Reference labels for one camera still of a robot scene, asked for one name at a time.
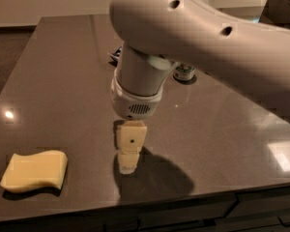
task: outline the black object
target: black object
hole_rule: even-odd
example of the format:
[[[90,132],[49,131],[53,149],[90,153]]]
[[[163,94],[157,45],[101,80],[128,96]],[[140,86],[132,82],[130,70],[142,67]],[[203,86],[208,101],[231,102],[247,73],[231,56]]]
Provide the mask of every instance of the black object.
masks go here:
[[[259,22],[290,29],[290,0],[268,0]]]

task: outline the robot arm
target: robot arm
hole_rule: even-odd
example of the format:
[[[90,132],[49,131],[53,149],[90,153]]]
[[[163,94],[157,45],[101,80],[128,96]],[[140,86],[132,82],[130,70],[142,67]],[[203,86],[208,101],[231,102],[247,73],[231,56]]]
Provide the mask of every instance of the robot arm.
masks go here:
[[[290,30],[222,14],[202,0],[111,0],[110,17],[125,42],[112,82],[114,108],[125,119],[154,113],[179,63],[264,106],[290,94]]]

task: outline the yellow sponge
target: yellow sponge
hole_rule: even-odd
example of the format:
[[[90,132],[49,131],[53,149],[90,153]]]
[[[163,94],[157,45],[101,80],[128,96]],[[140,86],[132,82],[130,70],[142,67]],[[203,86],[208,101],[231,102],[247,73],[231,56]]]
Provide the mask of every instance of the yellow sponge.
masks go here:
[[[61,189],[68,158],[61,151],[45,151],[31,156],[13,154],[0,186],[13,193],[45,187]]]

